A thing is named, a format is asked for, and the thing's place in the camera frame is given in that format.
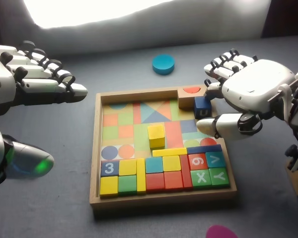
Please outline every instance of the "gray table surface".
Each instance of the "gray table surface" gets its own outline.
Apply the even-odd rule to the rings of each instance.
[[[95,219],[89,205],[95,94],[202,83],[203,67],[232,47],[242,54],[275,60],[298,72],[298,37],[147,49],[60,58],[77,83],[88,89],[76,104],[18,106],[0,117],[0,131],[51,153],[55,167],[37,180],[0,185],[0,238],[205,237],[214,224],[241,238],[298,238],[298,198],[285,171],[284,151],[296,143],[285,122],[264,121],[263,130],[242,141],[227,141],[238,201],[197,210]],[[169,76],[156,75],[158,54],[176,60]],[[218,100],[218,113],[234,110]]]

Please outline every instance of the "blue printed circle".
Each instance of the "blue printed circle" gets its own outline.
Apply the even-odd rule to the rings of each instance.
[[[118,155],[118,150],[115,146],[106,146],[102,151],[101,151],[101,156],[105,160],[113,160],[116,158]]]
[[[157,74],[170,74],[174,70],[174,58],[170,55],[156,56],[152,61],[152,68]]]
[[[110,105],[110,107],[112,109],[115,109],[115,110],[121,110],[123,109],[124,107],[126,107],[127,104],[124,104],[124,103],[121,103],[121,104],[115,104],[115,105]]]

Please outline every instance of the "robotic hand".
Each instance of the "robotic hand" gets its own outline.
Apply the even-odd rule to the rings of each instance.
[[[239,113],[223,114],[197,122],[197,128],[215,138],[243,139],[259,132],[263,119],[284,120],[298,140],[298,73],[266,59],[258,60],[230,50],[204,67],[218,82],[204,81],[205,97],[224,98]],[[292,171],[298,170],[298,149],[292,145],[285,155],[293,157]]]
[[[74,103],[87,96],[87,89],[33,42],[18,49],[0,46],[0,116],[17,105]],[[47,174],[53,157],[44,150],[0,133],[0,184],[6,178],[36,178]]]

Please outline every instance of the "white light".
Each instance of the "white light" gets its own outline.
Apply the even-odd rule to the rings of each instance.
[[[42,28],[77,26],[113,19],[173,0],[24,0]]]

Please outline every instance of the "blue printed triangle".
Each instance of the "blue printed triangle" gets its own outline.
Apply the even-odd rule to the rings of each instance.
[[[144,121],[155,111],[153,108],[149,107],[145,103],[140,104],[140,111],[141,111],[141,122],[144,123]]]
[[[143,123],[154,123],[154,122],[166,122],[170,121],[165,116],[161,115],[159,112],[154,111]]]

